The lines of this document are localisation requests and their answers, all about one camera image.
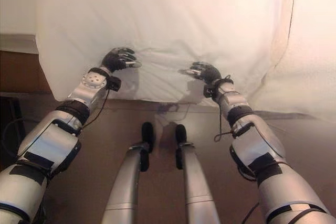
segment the white fabric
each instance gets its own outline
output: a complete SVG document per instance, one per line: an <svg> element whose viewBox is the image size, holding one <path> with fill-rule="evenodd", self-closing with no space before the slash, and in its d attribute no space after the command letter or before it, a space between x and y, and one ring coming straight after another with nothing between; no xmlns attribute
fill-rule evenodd
<svg viewBox="0 0 336 224"><path fill-rule="evenodd" d="M201 60L231 74L254 109L336 121L335 0L294 0L287 41L290 14L291 0L39 0L40 63L63 100L128 46L143 67L116 72L111 98L214 105L203 83L177 73Z"/></svg>
<svg viewBox="0 0 336 224"><path fill-rule="evenodd" d="M251 94L269 68L279 6L280 0L39 0L40 63L57 100L120 46L135 49L143 67L116 72L122 88L112 98L200 103L203 83L177 73L199 60Z"/></svg>
<svg viewBox="0 0 336 224"><path fill-rule="evenodd" d="M294 0L288 47L249 99L257 110L336 122L336 0Z"/></svg>

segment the black wire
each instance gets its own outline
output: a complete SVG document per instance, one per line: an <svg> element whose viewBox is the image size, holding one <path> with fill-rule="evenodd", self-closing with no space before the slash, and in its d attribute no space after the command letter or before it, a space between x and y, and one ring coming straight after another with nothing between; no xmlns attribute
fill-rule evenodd
<svg viewBox="0 0 336 224"><path fill-rule="evenodd" d="M7 154L11 157L16 157L16 154L11 152L7 146L6 146L6 133L7 133L7 130L9 128L9 126L11 126L13 123L17 123L19 121L26 121L26 122L33 122L33 123L39 123L39 121L36 121L34 119L30 119L30 118L18 118L18 119L15 119L15 120L12 120L10 121L9 123L7 123L7 125L5 126L3 132L2 132L2 138L1 138L1 146L2 148L7 152ZM16 149L19 147L20 145L20 142L18 139L16 139Z"/></svg>
<svg viewBox="0 0 336 224"><path fill-rule="evenodd" d="M231 75L228 74L224 79L231 80ZM231 134L232 133L232 131L228 131L228 132L222 133L222 108L221 108L221 99L222 99L222 96L219 98L219 102L218 102L218 106L219 106L219 134L215 135L214 142L219 142L222 139L223 135L227 135L227 134Z"/></svg>
<svg viewBox="0 0 336 224"><path fill-rule="evenodd" d="M85 124L85 125L83 126L83 129L86 128L87 126L89 126L91 123L93 123L93 122L99 117L100 113L101 113L101 112L103 111L103 109L104 109L104 106L105 106L105 103L106 103L106 101L107 101L107 97L109 96L109 93L110 93L110 90L107 91L107 94L106 94L104 103L103 103L103 105L102 105L100 111L99 111L98 114L96 115L96 117L95 117L91 122Z"/></svg>
<svg viewBox="0 0 336 224"><path fill-rule="evenodd" d="M251 209L250 211L247 213L247 215L245 216L245 218L243 219L241 224L245 224L246 221L248 220L248 218L251 216L251 214L253 213L253 211L259 206L259 202L256 203Z"/></svg>
<svg viewBox="0 0 336 224"><path fill-rule="evenodd" d="M240 169L239 166L237 166L239 174L246 180L251 181L251 182L256 182L257 180L255 178L249 178L247 177Z"/></svg>

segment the robotic hand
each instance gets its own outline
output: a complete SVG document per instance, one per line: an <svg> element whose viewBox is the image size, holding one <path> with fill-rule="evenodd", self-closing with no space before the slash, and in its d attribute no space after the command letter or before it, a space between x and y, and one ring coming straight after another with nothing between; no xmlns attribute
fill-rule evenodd
<svg viewBox="0 0 336 224"><path fill-rule="evenodd" d="M266 223L336 223L309 184L287 164L283 145L235 90L230 75L222 79L205 62L195 62L180 73L203 80L205 97L219 104L233 133L230 154L239 173L257 181Z"/></svg>
<svg viewBox="0 0 336 224"><path fill-rule="evenodd" d="M107 90L118 91L112 73L138 68L134 51L115 48L99 68L86 73L67 100L50 112L22 141L17 161L0 173L0 222L30 223L50 180L65 171L80 150L78 135Z"/></svg>

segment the black cable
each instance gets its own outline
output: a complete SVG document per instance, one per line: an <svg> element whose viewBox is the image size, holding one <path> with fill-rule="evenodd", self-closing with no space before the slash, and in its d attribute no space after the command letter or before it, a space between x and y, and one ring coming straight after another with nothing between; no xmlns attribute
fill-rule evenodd
<svg viewBox="0 0 336 224"><path fill-rule="evenodd" d="M101 113L102 110L104 109L104 106L105 106L105 103L106 103L106 101L107 101L107 97L109 96L109 93L110 93L110 90L107 91L107 94L106 94L104 103L103 103L103 105L102 105L100 111L99 111L98 114L96 115L96 117L95 117L91 122L85 124L85 125L83 126L83 129L86 128L87 126L89 126L91 123L93 123L93 122L99 117L100 113Z"/></svg>
<svg viewBox="0 0 336 224"><path fill-rule="evenodd" d="M239 169L239 166L237 166L237 169L238 169L238 172L239 172L239 174L244 178L244 179L246 179L246 180L248 180L248 181L251 181L251 182L256 182L257 181L257 179L255 179L255 178L249 178L249 177L247 177L240 169Z"/></svg>
<svg viewBox="0 0 336 224"><path fill-rule="evenodd" d="M231 75L228 74L224 79L231 80ZM222 139L223 135L231 134L232 131L222 133L222 108L221 108L221 99L222 96L218 99L218 106L219 106L219 134L215 135L214 142L219 142Z"/></svg>
<svg viewBox="0 0 336 224"><path fill-rule="evenodd" d="M241 224L245 224L246 221L248 220L248 218L251 216L251 214L253 213L253 211L259 206L259 202L256 203L251 209L250 211L247 213L247 215L245 216L245 218L243 219Z"/></svg>
<svg viewBox="0 0 336 224"><path fill-rule="evenodd" d="M9 123L7 123L7 125L5 126L3 132L2 132L2 138L1 138L1 146L2 148L7 152L7 154L11 157L16 157L16 154L14 154L13 152L11 152L7 146L6 146L6 133L7 133L7 130L9 128L9 126L11 126L12 124L14 123L17 123L19 121L26 121L26 122L32 122L32 123L39 123L39 121L36 121L34 119L30 119L30 118L18 118L18 119L15 119L15 120L12 120L10 121ZM18 139L16 139L16 148L18 148L20 145L20 142Z"/></svg>
<svg viewBox="0 0 336 224"><path fill-rule="evenodd" d="M316 209L316 208L306 209L306 210L302 211L301 213L299 213L298 215L296 215L293 219L291 219L290 222L288 222L288 224L294 224L299 219L301 219L303 216L305 216L306 214L309 214L310 212L314 212L314 211L322 212L320 209Z"/></svg>

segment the silver metal arm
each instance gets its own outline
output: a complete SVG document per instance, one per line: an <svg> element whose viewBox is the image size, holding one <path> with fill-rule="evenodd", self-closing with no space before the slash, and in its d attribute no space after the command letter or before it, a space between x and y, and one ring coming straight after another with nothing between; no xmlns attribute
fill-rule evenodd
<svg viewBox="0 0 336 224"><path fill-rule="evenodd" d="M101 224L136 223L139 173L148 169L149 162L145 164L143 161L148 160L148 151L149 144L141 142L132 145L126 152L114 181Z"/></svg>
<svg viewBox="0 0 336 224"><path fill-rule="evenodd" d="M185 207L188 224L220 224L217 209L203 169L190 142L179 144L184 173Z"/></svg>
<svg viewBox="0 0 336 224"><path fill-rule="evenodd" d="M314 190L287 164L283 145L233 82L224 81L216 89L213 100L233 132L230 153L242 175L257 180L265 222L336 223Z"/></svg>
<svg viewBox="0 0 336 224"><path fill-rule="evenodd" d="M108 89L118 91L116 70L139 67L134 51L109 52L100 68L92 68L68 99L50 112L22 141L17 161L0 173L0 221L30 223L49 181L65 171L80 150L77 136Z"/></svg>

